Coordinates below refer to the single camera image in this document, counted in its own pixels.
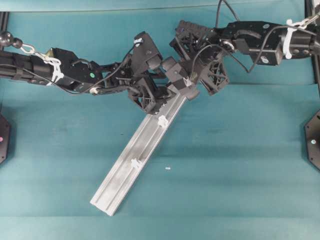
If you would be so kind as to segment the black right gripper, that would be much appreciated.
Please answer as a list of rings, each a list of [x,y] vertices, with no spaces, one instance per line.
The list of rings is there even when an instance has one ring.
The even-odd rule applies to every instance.
[[[179,79],[168,82],[166,86],[172,87],[189,101],[200,93],[195,85],[197,83],[201,83],[210,96],[224,88],[229,83],[224,66],[224,57],[229,55],[229,51],[220,46],[221,33],[221,28],[213,27],[210,33],[201,38],[191,34],[184,38],[175,36],[169,45],[180,56],[179,62],[194,84],[185,87],[184,80]]]

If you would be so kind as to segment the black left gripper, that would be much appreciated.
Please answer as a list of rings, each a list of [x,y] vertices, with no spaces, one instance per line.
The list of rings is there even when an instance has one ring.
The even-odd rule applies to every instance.
[[[176,93],[166,86],[157,87],[149,75],[133,78],[128,90],[128,97],[146,114],[157,115],[167,101],[176,96]]]

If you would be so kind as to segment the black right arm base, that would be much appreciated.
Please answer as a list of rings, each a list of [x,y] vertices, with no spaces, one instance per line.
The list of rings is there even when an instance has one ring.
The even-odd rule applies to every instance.
[[[320,170],[320,111],[304,125],[306,151],[309,162]]]

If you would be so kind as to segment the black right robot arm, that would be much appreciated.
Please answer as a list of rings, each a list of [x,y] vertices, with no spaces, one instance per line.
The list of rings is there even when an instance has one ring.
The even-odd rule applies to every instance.
[[[229,83],[225,57],[239,52],[252,60],[246,68],[278,66],[282,60],[305,59],[320,53],[318,15],[296,23],[276,24],[265,21],[234,21],[225,27],[205,27],[180,21],[170,46],[180,57],[182,69],[192,84],[201,83],[209,95]]]

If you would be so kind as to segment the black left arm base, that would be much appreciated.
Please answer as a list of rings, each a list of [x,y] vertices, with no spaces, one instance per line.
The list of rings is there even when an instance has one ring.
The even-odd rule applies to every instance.
[[[0,163],[2,164],[8,157],[10,151],[12,125],[0,114]]]

